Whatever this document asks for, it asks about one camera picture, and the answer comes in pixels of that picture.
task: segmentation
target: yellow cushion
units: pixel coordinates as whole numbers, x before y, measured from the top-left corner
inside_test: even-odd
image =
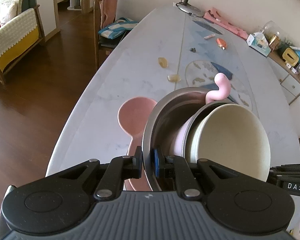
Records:
[[[32,32],[26,35],[21,41],[16,45],[12,46],[6,52],[4,52],[0,57],[0,69],[3,72],[5,67],[15,58],[19,57],[27,49],[29,49],[39,38],[38,27],[36,27]]]

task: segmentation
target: white bowl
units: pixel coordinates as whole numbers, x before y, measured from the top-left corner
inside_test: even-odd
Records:
[[[253,178],[266,181],[270,145],[258,117],[244,106],[214,109],[189,133],[186,160],[206,158]]]

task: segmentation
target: white stand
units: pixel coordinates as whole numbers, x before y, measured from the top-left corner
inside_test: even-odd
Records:
[[[81,11],[81,3],[80,3],[80,1],[81,0],[70,0],[70,6],[67,9],[69,11]]]

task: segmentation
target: pink plastic toy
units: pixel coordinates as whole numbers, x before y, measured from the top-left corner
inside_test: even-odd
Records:
[[[214,77],[214,82],[219,87],[219,90],[212,90],[207,93],[206,104],[214,100],[224,100],[230,95],[231,84],[225,74],[218,73]]]
[[[131,98],[119,108],[118,122],[122,130],[131,136],[127,155],[133,156],[137,146],[141,146],[143,131],[149,115],[157,104],[156,101],[146,97]],[[126,190],[152,191],[142,166],[140,179],[129,179],[124,182]]]
[[[232,25],[226,19],[222,18],[216,8],[212,8],[211,10],[207,11],[203,17],[215,24],[218,24],[219,26],[225,28],[228,31],[231,31],[235,35],[238,35],[239,37],[245,40],[247,40],[249,36],[243,29]]]

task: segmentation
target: stainless steel pot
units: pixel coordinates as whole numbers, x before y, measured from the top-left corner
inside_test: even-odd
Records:
[[[146,177],[153,191],[161,189],[154,177],[150,152],[160,146],[163,154],[168,155],[177,131],[205,105],[208,91],[196,87],[178,89],[162,98],[152,110],[143,133],[142,151]]]

